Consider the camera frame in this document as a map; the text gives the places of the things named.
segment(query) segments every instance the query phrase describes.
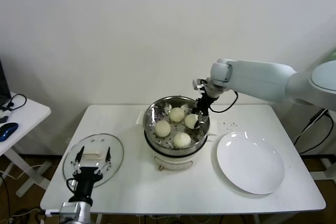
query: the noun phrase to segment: metal pot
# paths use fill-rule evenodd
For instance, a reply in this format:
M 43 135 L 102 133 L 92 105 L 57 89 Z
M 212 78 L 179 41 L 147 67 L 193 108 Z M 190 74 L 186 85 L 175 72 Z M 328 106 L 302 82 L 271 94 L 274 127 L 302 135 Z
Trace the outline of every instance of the metal pot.
M 209 120 L 199 129 L 191 130 L 185 126 L 184 121 L 175 123 L 169 117 L 170 110 L 175 107 L 182 108 L 187 116 L 191 113 L 194 103 L 195 100 L 188 97 L 172 96 L 161 98 L 149 106 L 144 114 L 143 128 L 147 143 L 154 151 L 166 157 L 181 158 L 193 155 L 203 147 L 210 126 Z M 166 120 L 171 126 L 171 132 L 167 137 L 155 135 L 154 127 L 160 120 Z M 175 148 L 173 146 L 174 137 L 178 132 L 185 132 L 191 137 L 190 146 L 186 148 Z

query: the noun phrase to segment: table leg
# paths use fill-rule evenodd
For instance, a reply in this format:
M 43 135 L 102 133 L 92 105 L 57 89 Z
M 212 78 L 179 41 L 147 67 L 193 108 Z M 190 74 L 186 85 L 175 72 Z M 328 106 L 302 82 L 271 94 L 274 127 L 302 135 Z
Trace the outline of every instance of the table leg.
M 253 215 L 254 224 L 260 224 L 259 216 Z
M 292 218 L 296 214 L 297 214 L 296 212 L 290 212 L 287 214 L 275 214 L 269 217 L 268 219 L 264 220 L 261 224 L 281 224 L 284 221 Z
M 103 214 L 98 214 L 97 215 L 97 220 L 96 220 L 96 224 L 100 224 L 101 223 L 101 218 L 103 217 Z
M 22 197 L 33 184 L 40 186 L 44 190 L 47 189 L 50 181 L 42 177 L 41 174 L 51 166 L 51 162 L 44 162 L 43 166 L 35 171 L 34 169 L 30 169 L 30 165 L 28 165 L 27 162 L 25 162 L 13 149 L 10 148 L 4 155 L 30 177 L 30 179 L 16 192 L 17 196 Z
M 324 172 L 310 172 L 314 180 L 333 180 L 336 184 L 336 163 L 331 164 L 327 158 L 321 159 L 323 165 L 326 167 Z
M 2 174 L 2 178 L 5 179 L 7 177 L 7 174 L 9 174 L 9 172 L 11 171 L 11 169 L 13 168 L 14 164 L 13 162 L 11 162 L 7 168 L 4 170 L 4 173 Z

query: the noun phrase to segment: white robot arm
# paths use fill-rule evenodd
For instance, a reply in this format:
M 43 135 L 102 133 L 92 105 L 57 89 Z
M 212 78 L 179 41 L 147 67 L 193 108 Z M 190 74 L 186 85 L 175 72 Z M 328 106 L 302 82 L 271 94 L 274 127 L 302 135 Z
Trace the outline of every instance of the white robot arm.
M 230 89 L 266 101 L 289 100 L 336 111 L 336 61 L 297 73 L 283 64 L 219 59 L 209 78 L 194 81 L 194 89 L 203 93 L 193 111 L 199 123 L 206 120 L 211 103 Z

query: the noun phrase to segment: floor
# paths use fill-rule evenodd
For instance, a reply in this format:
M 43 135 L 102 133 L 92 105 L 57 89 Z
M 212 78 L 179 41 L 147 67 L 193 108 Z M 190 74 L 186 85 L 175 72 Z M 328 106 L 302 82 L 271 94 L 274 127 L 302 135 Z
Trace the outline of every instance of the floor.
M 41 158 L 26 158 L 25 159 L 30 165 L 38 165 L 42 164 L 46 159 Z M 59 159 L 51 159 L 53 162 L 53 166 L 49 168 L 49 170 L 44 174 L 44 176 L 48 179 L 52 178 L 56 167 L 59 163 Z M 318 159 L 307 159 L 304 160 L 305 164 L 308 167 L 309 171 L 319 171 L 323 170 L 323 165 L 319 162 Z M 9 164 L 9 160 L 6 157 L 0 157 L 0 170 L 5 170 L 7 165 Z M 21 170 L 17 167 L 14 167 L 11 171 L 11 175 L 17 177 L 21 174 Z M 10 203 L 11 203 L 11 214 L 22 209 L 22 208 L 33 208 L 38 207 L 39 203 L 42 199 L 44 191 L 34 185 L 27 194 L 25 194 L 22 198 L 19 198 L 15 195 L 15 191 L 23 184 L 23 182 L 27 179 L 27 175 L 23 175 L 20 179 L 14 180 L 7 177 L 6 184 L 9 190 Z M 317 186 L 319 187 L 322 195 L 324 196 L 327 207 L 323 211 L 318 212 L 304 212 L 295 215 L 291 219 L 284 222 L 284 224 L 335 224 L 336 223 L 336 185 L 332 181 L 320 181 L 317 182 Z M 1 207 L 0 207 L 0 224 L 6 223 L 6 221 L 1 222 L 8 218 L 8 203 L 7 203 L 7 194 L 5 190 L 4 184 L 0 187 L 0 199 L 1 199 Z M 26 224 L 37 224 L 34 218 L 35 212 L 33 212 L 29 221 Z M 260 219 L 264 220 L 268 217 L 268 215 L 261 215 Z M 113 224 L 187 224 L 187 223 L 196 223 L 203 222 L 209 219 L 209 216 L 194 216 L 195 222 L 189 216 L 182 216 L 180 218 L 177 217 L 165 217 L 160 219 L 153 219 L 155 217 L 147 216 L 146 219 L 144 217 L 137 216 L 124 216 L 124 215 L 104 215 L 102 218 L 102 224 L 113 223 Z M 213 223 L 233 223 L 233 224 L 253 224 L 253 217 L 251 215 L 244 216 L 212 216 L 208 224 Z M 45 220 L 46 224 L 57 224 L 58 218 L 52 217 L 47 218 Z

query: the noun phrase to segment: blue computer mouse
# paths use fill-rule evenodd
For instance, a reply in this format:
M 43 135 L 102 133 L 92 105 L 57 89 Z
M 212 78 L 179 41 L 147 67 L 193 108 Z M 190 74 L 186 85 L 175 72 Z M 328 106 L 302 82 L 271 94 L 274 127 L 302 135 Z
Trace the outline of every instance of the blue computer mouse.
M 5 141 L 19 127 L 17 123 L 6 123 L 0 127 L 0 142 Z

